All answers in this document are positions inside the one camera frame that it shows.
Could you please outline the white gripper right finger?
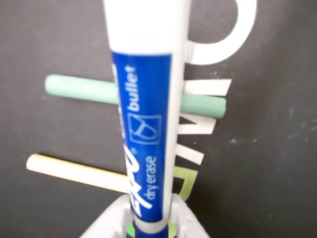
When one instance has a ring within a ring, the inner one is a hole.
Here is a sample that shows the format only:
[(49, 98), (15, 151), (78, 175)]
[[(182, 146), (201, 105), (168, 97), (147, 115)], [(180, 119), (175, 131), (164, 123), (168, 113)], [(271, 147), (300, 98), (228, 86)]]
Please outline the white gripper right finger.
[(209, 238), (194, 213), (177, 195), (172, 195), (170, 220), (176, 225), (177, 238)]

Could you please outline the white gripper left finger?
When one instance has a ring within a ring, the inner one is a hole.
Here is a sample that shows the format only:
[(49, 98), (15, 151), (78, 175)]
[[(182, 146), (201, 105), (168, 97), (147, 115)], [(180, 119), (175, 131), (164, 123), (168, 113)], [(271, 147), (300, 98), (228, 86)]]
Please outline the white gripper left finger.
[(122, 195), (107, 207), (80, 238), (125, 238), (132, 222), (129, 195)]

